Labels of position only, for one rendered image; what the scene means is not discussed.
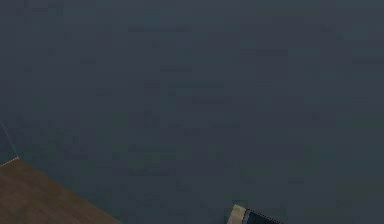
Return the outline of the black box with tan edge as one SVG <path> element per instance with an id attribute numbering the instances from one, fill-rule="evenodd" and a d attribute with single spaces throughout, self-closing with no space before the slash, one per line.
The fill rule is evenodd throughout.
<path id="1" fill-rule="evenodd" d="M 235 204 L 226 224 L 282 224 L 281 222 Z"/>

